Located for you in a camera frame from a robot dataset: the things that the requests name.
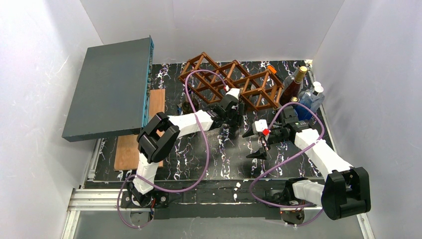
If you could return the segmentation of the blue square glass bottle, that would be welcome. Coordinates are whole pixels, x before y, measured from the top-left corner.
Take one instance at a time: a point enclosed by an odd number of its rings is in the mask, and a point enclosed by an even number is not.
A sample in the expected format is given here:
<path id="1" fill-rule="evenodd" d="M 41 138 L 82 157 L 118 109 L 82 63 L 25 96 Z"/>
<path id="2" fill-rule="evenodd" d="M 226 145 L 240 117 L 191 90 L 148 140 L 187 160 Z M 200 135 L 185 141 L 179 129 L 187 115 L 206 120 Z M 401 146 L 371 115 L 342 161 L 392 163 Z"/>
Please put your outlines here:
<path id="1" fill-rule="evenodd" d="M 324 89 L 322 86 L 315 86 L 312 89 L 306 90 L 299 96 L 299 103 L 313 113 L 316 113 L 325 99 L 323 91 Z M 295 110 L 299 120 L 310 120 L 313 117 L 306 108 L 296 106 Z"/>

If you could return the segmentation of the clear bottle white neck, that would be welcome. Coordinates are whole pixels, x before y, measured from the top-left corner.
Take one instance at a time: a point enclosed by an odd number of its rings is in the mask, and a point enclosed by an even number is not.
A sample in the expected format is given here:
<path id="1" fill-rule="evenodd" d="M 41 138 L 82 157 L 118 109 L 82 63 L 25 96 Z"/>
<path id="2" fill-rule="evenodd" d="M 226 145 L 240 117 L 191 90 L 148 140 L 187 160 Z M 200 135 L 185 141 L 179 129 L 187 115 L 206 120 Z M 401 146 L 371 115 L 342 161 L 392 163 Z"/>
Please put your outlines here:
<path id="1" fill-rule="evenodd" d="M 318 81 L 314 81 L 312 83 L 312 86 L 309 89 L 303 91 L 303 93 L 313 93 L 315 91 L 315 87 L 318 87 L 318 86 L 321 86 L 321 83 Z"/>

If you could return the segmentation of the dark bottle silver cap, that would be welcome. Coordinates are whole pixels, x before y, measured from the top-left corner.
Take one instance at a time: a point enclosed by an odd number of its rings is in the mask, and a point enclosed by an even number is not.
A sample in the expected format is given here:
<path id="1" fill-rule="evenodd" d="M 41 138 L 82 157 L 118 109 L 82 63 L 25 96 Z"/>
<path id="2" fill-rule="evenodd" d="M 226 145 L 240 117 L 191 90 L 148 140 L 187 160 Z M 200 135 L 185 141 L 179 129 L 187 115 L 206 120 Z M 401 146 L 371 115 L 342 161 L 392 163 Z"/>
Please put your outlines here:
<path id="1" fill-rule="evenodd" d="M 199 102 L 196 99 L 192 99 L 192 103 L 196 110 L 199 109 Z M 185 115 L 193 113 L 192 106 L 189 101 L 183 101 L 182 103 L 177 105 L 178 107 L 178 114 Z"/>

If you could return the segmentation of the dark bottle gold cap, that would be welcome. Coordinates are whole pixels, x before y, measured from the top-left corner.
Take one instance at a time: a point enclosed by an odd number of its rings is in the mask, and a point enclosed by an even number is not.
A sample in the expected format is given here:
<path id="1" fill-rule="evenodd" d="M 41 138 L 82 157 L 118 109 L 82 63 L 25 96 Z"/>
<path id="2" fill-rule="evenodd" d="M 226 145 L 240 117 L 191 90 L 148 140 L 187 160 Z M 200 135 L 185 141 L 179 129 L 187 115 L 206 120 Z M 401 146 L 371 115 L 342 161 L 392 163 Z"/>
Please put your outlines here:
<path id="1" fill-rule="evenodd" d="M 298 68 L 298 73 L 294 77 L 293 81 L 284 89 L 281 97 L 280 103 L 282 105 L 288 103 L 292 97 L 297 97 L 302 86 L 303 79 L 307 73 L 308 69 L 306 66 L 300 66 Z"/>

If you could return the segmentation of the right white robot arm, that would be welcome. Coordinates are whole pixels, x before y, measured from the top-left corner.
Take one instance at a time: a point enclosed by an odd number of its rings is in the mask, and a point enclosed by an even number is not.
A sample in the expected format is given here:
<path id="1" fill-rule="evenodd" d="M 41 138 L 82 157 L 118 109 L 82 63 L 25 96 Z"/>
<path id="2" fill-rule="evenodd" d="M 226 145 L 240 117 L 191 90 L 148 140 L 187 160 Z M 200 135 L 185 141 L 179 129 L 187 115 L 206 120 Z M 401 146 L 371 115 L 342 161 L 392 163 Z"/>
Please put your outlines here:
<path id="1" fill-rule="evenodd" d="M 306 120 L 299 120 L 293 106 L 293 102 L 282 106 L 271 123 L 267 123 L 264 119 L 253 123 L 243 137 L 256 134 L 260 137 L 262 146 L 247 158 L 266 159 L 270 145 L 290 141 L 300 149 L 300 152 L 274 166 L 273 169 L 305 153 L 320 171 L 324 184 L 312 182 L 305 177 L 290 179 L 278 199 L 270 201 L 259 199 L 259 201 L 273 207 L 292 209 L 317 205 L 322 207 L 332 220 L 370 211 L 368 172 L 363 167 L 353 167 L 343 160 L 322 139 L 324 131 L 312 129 Z M 283 115 L 281 126 L 273 127 L 280 114 Z"/>

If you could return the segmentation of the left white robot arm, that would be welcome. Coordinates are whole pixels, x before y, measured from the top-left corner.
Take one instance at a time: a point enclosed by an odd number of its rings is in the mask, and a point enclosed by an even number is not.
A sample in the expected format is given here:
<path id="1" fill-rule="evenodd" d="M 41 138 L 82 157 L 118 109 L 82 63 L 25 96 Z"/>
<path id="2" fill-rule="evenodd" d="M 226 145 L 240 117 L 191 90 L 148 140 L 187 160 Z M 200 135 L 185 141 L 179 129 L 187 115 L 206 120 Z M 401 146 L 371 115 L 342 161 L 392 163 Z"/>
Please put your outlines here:
<path id="1" fill-rule="evenodd" d="M 154 189 L 158 164 L 170 154 L 177 139 L 223 125 L 239 126 L 245 109 L 245 103 L 227 95 L 220 102 L 211 103 L 196 113 L 181 116 L 157 113 L 137 136 L 139 163 L 128 191 L 142 199 Z"/>

